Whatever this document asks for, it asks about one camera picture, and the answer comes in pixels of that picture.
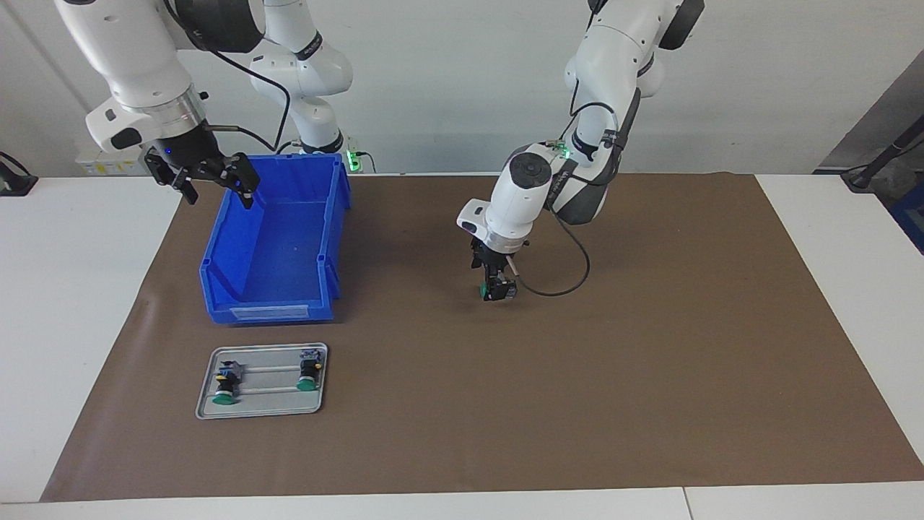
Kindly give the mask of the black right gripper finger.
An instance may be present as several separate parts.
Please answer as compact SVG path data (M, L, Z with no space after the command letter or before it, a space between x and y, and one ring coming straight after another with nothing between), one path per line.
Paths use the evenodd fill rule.
M149 175L159 186L167 186L179 192L188 204L195 204L198 200L198 191L193 187L188 172L182 168L174 168L162 158L155 148L149 148L144 154L144 165Z
M260 181L260 176L251 164L250 158L244 152L236 152L231 157L222 158L219 185L235 192L245 209L252 208L254 194Z

